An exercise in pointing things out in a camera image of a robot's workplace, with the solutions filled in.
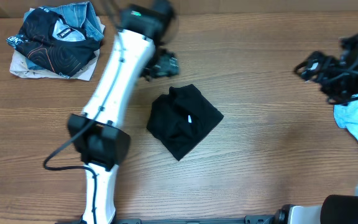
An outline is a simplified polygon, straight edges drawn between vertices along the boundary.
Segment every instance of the denim fabric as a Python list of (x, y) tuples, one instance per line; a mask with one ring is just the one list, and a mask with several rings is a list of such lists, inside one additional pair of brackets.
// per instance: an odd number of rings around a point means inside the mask
[[(99, 26), (98, 19), (96, 18), (96, 13), (94, 11), (93, 5), (91, 2), (78, 2), (71, 3), (59, 7), (49, 7), (44, 6), (45, 8), (56, 12), (63, 16), (65, 22), (72, 27), (80, 27), (86, 31), (86, 36), (93, 38), (96, 41), (103, 39), (104, 35)], [(31, 11), (24, 14), (24, 20), (31, 13)], [(27, 67), (31, 70), (41, 70), (44, 69), (30, 60), (26, 59)]]

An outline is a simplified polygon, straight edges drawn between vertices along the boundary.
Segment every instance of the white cloth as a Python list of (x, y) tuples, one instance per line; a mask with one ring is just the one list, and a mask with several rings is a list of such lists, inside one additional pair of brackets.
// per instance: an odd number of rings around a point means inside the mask
[[(97, 17), (97, 18), (98, 18), (100, 28), (103, 31), (105, 26), (102, 23), (100, 23), (100, 18), (99, 17)], [(94, 52), (94, 54), (96, 57), (94, 59), (90, 60), (88, 62), (88, 64), (86, 64), (80, 71), (78, 71), (70, 79), (79, 79), (79, 80), (85, 80), (85, 81), (91, 80), (93, 72), (96, 68), (96, 62), (99, 59), (100, 49), (96, 50)], [(53, 73), (47, 69), (43, 69), (43, 70), (28, 69), (27, 64), (25, 62), (25, 56), (23, 56), (16, 50), (13, 53), (11, 67), (10, 67), (9, 71), (12, 74), (17, 75), (18, 77), (21, 77), (21, 78), (64, 78), (64, 79), (67, 79), (67, 78), (62, 77), (56, 73)]]

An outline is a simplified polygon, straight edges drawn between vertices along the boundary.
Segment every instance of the clothing label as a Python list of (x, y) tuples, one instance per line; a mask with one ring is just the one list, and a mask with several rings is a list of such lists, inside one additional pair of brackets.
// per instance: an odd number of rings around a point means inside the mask
[(70, 34), (73, 31), (74, 30), (72, 28), (66, 28), (63, 29), (60, 33), (58, 33), (57, 36), (60, 38), (65, 38), (68, 34)]
[(310, 70), (314, 70), (314, 69), (316, 69), (316, 68), (317, 68), (317, 66), (318, 66), (318, 63), (316, 62), (316, 63), (314, 63), (314, 64), (311, 66)]

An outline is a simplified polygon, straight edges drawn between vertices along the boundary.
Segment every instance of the cable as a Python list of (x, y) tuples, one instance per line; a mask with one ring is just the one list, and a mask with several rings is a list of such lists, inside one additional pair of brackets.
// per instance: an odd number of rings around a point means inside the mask
[[(336, 80), (338, 80), (338, 79), (340, 79), (342, 77), (345, 77), (347, 75), (350, 75), (350, 74), (358, 75), (358, 71), (354, 71), (354, 70), (350, 70), (350, 69), (343, 69), (343, 68), (329, 68), (329, 69), (327, 69), (327, 71), (329, 71), (329, 72), (342, 72), (340, 75), (327, 80), (327, 83), (331, 83), (333, 81), (336, 81)], [(358, 100), (358, 96), (353, 97), (348, 101), (342, 101), (342, 102), (331, 102), (331, 99), (332, 99), (331, 97), (327, 98), (327, 103), (330, 104), (330, 105), (344, 105), (346, 103), (350, 103), (350, 102)]]
[(78, 131), (71, 139), (69, 139), (68, 141), (66, 141), (65, 143), (63, 143), (59, 148), (57, 148), (56, 150), (54, 150), (45, 160), (43, 163), (43, 166), (45, 169), (47, 170), (52, 170), (52, 171), (59, 171), (59, 170), (72, 170), (72, 169), (83, 169), (83, 170), (87, 170), (90, 171), (93, 175), (93, 179), (94, 179), (94, 190), (93, 190), (93, 199), (92, 199), (92, 213), (93, 213), (93, 223), (97, 224), (97, 219), (96, 219), (96, 191), (98, 188), (98, 181), (97, 181), (97, 175), (96, 172), (90, 168), (90, 167), (85, 167), (85, 166), (65, 166), (65, 167), (50, 167), (47, 165), (48, 161), (50, 159), (52, 159), (53, 157), (55, 157), (57, 154), (59, 154), (59, 152), (62, 152), (65, 148), (67, 148), (67, 146), (69, 146), (71, 143), (73, 143), (75, 140), (77, 140), (81, 135), (83, 135), (90, 127), (92, 127), (92, 125), (94, 125), (94, 123), (96, 122), (96, 119), (98, 118), (98, 116), (100, 115), (100, 112), (103, 110), (104, 105), (106, 104), (111, 92), (112, 92), (112, 88), (114, 87), (119, 72), (121, 71), (121, 67), (122, 67), (122, 62), (124, 60), (124, 43), (121, 39), (121, 36), (118, 33), (119, 27), (116, 23), (116, 21), (114, 20), (114, 16), (112, 15), (112, 12), (109, 10), (109, 18), (111, 20), (111, 22), (114, 24), (115, 28), (116, 28), (116, 37), (118, 38), (119, 44), (120, 44), (120, 57), (119, 57), (119, 65), (117, 68), (117, 72), (116, 72), (116, 76), (114, 77), (114, 80), (111, 83), (111, 86), (109, 88), (109, 91), (106, 94), (106, 97), (104, 98), (101, 106), (98, 109), (98, 112), (96, 113), (95, 117), (89, 121), (80, 131)]
[(353, 75), (358, 75), (358, 71), (354, 71), (354, 70), (349, 70), (349, 69), (343, 69), (343, 68), (329, 68), (327, 69), (327, 71), (331, 71), (331, 72), (342, 72), (342, 74), (340, 74), (339, 76), (335, 77), (335, 78), (332, 78), (330, 79), (329, 81), (331, 80), (336, 80), (338, 78), (341, 78), (341, 77), (344, 77), (346, 76), (346, 73), (348, 74), (353, 74)]
[(110, 19), (110, 22), (113, 24), (113, 26), (116, 28), (116, 30), (119, 29), (119, 26), (114, 18), (114, 13), (110, 10), (110, 7), (108, 6), (108, 4), (106, 2), (109, 2), (112, 7), (117, 11), (117, 13), (119, 14), (120, 13), (120, 9), (119, 9), (119, 6), (118, 4), (116, 3), (115, 0), (101, 0), (102, 4), (103, 4), (103, 7), (104, 7), (104, 11), (106, 12), (106, 14), (109, 16), (109, 19)]

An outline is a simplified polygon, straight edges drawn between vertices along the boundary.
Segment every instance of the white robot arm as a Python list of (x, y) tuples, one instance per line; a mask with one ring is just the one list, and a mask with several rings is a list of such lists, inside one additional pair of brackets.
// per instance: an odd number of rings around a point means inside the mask
[[(121, 36), (122, 43), (124, 44), (124, 61), (120, 62), (121, 45), (118, 38), (115, 38), (112, 54), (103, 77), (82, 112), (87, 118), (94, 118), (99, 110), (99, 106), (108, 93), (110, 85), (113, 83), (113, 80), (116, 79), (112, 92), (107, 98), (106, 106), (96, 118), (99, 124), (108, 124), (115, 128), (122, 126), (124, 112), (136, 81), (139, 79), (140, 74), (155, 52), (153, 40), (142, 34), (130, 30), (122, 30), (118, 35)], [(121, 69), (117, 72), (120, 63), (122, 63)], [(116, 184), (119, 166), (113, 165), (109, 171), (107, 171), (105, 167), (92, 162), (85, 164), (85, 166), (92, 168), (98, 176), (98, 189), (95, 202), (98, 224), (110, 224), (113, 221), (116, 211), (114, 207), (114, 186)], [(92, 211), (93, 192), (93, 175), (86, 171), (86, 208), (83, 220), (86, 221), (87, 224), (94, 223)]]
[[(313, 52), (308, 59), (295, 68), (302, 79), (321, 84), (321, 91), (330, 100), (344, 104), (357, 100), (358, 94), (358, 34), (342, 39), (344, 53), (340, 60)], [(330, 195), (322, 206), (294, 206), (288, 211), (287, 223), (291, 224), (348, 224), (358, 223), (358, 186), (355, 196)]]

